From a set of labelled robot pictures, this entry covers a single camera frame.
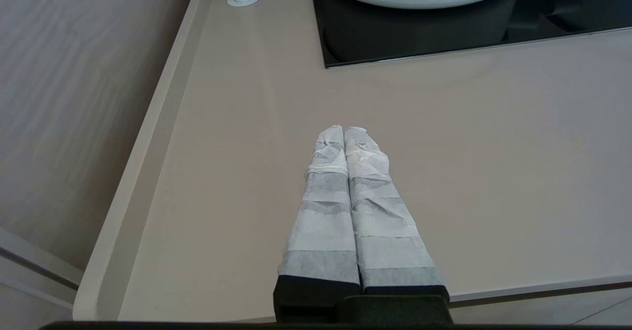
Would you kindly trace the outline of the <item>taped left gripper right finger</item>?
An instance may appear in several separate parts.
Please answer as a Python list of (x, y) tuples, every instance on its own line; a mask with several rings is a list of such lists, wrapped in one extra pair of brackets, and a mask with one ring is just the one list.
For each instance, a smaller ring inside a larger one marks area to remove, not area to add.
[(345, 131), (361, 295), (343, 301), (350, 323), (451, 323), (449, 292), (365, 129)]

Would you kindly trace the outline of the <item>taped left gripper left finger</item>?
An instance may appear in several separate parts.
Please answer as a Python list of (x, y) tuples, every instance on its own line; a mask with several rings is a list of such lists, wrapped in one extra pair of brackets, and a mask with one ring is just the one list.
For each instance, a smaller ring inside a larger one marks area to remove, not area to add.
[(278, 323), (333, 323), (338, 303), (359, 295), (343, 128), (318, 135), (302, 204), (273, 292)]

